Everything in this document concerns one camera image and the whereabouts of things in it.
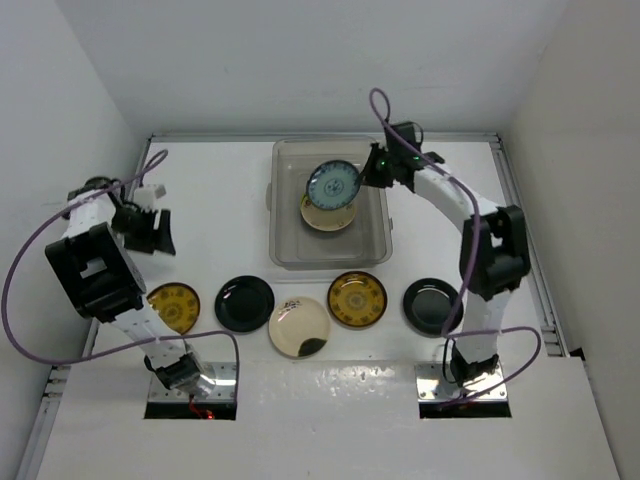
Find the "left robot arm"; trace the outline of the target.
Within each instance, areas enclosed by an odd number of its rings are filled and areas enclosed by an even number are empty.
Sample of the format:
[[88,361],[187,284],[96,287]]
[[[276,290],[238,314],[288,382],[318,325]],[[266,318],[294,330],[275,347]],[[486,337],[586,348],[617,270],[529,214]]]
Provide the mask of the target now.
[[171,213],[157,210],[163,187],[142,187],[124,198],[107,177],[93,177],[71,191],[68,225],[45,256],[75,310],[139,343],[146,368],[167,390],[195,396],[204,367],[193,347],[152,308],[143,276],[131,255],[175,255]]

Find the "yellow patterned plate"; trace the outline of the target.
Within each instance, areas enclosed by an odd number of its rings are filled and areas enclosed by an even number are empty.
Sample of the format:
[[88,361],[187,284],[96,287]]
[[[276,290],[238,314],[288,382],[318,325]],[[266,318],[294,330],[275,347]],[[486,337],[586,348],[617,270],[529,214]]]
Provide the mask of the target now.
[[327,308],[341,325],[355,330],[376,324],[385,314],[388,295],[382,282],[364,271],[338,275],[327,291]]
[[194,288],[181,282],[165,283],[147,294],[147,301],[174,332],[185,335],[196,324],[201,301]]

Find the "cream plate with black spot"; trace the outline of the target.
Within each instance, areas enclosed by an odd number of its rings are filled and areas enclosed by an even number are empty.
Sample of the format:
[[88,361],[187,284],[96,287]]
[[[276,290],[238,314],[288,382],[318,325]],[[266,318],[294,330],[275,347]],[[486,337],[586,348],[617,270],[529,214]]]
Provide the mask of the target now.
[[317,354],[328,342],[331,319],[317,300],[304,296],[280,302],[268,321],[269,338],[274,348],[291,359]]

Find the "cream plate with black flowers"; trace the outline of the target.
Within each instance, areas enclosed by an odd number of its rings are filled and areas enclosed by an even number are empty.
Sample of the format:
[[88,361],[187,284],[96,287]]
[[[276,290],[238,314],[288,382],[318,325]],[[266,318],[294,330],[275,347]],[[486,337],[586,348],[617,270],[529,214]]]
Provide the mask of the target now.
[[356,212],[354,203],[337,210],[322,210],[313,205],[306,194],[300,202],[300,214],[304,222],[321,232],[336,232],[346,228],[354,221]]

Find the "blue floral plate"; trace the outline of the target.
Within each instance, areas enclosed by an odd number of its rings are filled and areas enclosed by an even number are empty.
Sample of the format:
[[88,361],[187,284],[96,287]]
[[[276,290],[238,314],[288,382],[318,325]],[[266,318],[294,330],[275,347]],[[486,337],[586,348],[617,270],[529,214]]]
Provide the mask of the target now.
[[306,195],[322,210],[337,210],[350,204],[360,190],[359,170],[345,160],[330,160],[314,169],[306,185]]

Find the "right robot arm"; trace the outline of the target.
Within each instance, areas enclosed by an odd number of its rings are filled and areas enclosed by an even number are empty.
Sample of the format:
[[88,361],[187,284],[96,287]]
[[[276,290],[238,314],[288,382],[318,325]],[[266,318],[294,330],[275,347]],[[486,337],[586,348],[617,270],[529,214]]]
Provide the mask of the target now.
[[495,370],[497,339],[512,292],[531,268],[526,221],[516,205],[500,206],[456,178],[433,152],[419,154],[371,145],[360,183],[388,188],[396,183],[427,200],[461,233],[459,293],[467,296],[462,330],[442,334],[455,341],[449,368],[461,385]]

